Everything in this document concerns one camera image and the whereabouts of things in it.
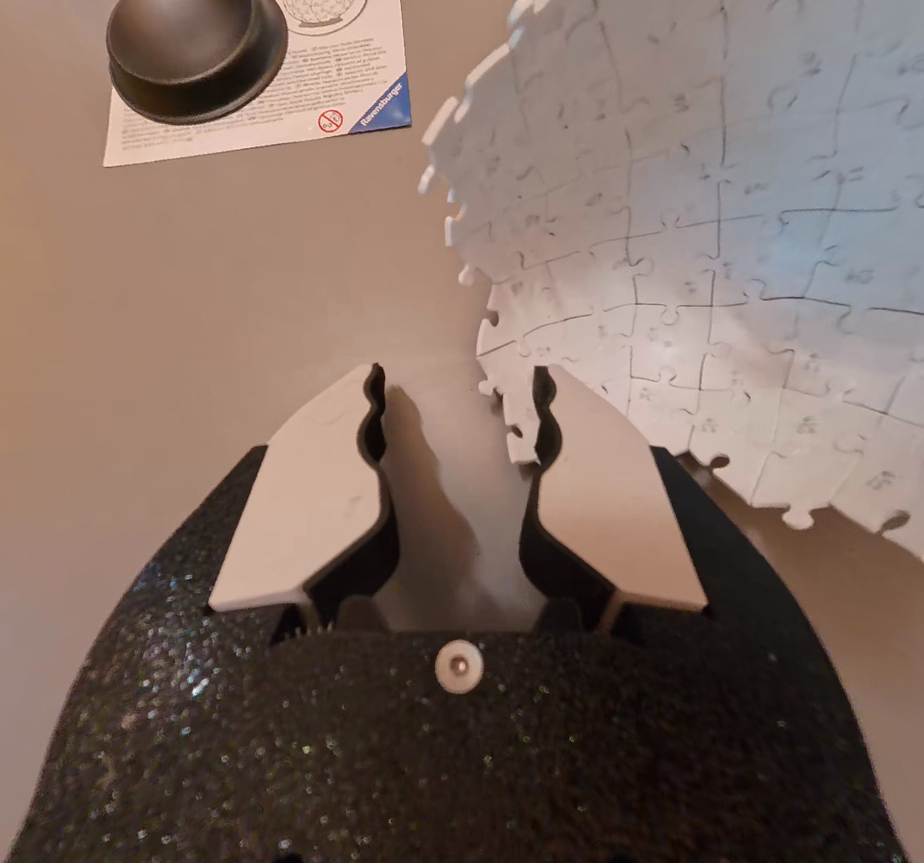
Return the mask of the colourful cartoon puzzle ball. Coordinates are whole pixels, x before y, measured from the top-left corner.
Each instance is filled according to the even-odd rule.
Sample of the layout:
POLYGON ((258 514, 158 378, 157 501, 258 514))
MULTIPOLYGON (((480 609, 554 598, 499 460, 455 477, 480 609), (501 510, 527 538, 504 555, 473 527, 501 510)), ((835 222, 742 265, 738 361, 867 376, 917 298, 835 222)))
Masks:
POLYGON ((559 364, 792 528, 922 557, 923 0, 517 0, 423 138, 536 461, 559 364))

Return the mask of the black round ball stand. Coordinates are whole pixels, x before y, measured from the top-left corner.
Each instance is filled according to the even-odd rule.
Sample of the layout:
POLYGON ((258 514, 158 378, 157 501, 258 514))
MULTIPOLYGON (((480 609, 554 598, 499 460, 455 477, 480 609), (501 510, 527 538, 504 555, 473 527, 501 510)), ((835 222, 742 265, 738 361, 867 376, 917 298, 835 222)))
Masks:
POLYGON ((275 0, 118 0, 106 29, 111 82, 156 123, 212 122, 270 86, 288 35, 275 0))

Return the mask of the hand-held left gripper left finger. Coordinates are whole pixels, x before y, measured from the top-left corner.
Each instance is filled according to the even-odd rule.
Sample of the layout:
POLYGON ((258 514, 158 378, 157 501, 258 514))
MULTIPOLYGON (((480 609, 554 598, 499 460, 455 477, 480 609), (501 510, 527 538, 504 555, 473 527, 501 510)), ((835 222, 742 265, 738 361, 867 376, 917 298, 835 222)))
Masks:
POLYGON ((381 462, 385 371, 364 363, 272 435, 209 598, 217 613, 313 607, 335 623, 398 566, 397 516, 381 462))

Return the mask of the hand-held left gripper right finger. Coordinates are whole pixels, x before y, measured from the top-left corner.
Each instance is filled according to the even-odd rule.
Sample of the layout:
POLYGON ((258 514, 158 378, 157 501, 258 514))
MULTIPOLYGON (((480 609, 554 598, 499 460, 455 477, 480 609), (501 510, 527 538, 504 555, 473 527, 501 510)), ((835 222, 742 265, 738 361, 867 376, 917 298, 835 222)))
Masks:
POLYGON ((537 367, 533 476, 519 538, 547 600, 537 628, 613 628, 632 606, 700 615, 708 598, 654 451, 616 407, 559 365, 537 367))

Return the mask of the white printed instruction sheet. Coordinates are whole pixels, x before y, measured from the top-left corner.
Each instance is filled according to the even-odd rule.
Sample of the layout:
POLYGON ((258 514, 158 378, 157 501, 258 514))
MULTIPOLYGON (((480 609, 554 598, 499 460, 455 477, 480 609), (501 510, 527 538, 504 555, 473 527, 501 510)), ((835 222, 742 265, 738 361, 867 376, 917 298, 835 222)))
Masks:
POLYGON ((170 127, 113 92, 103 166, 149 164, 411 125, 400 0, 275 0, 288 28, 276 78, 254 103, 170 127))

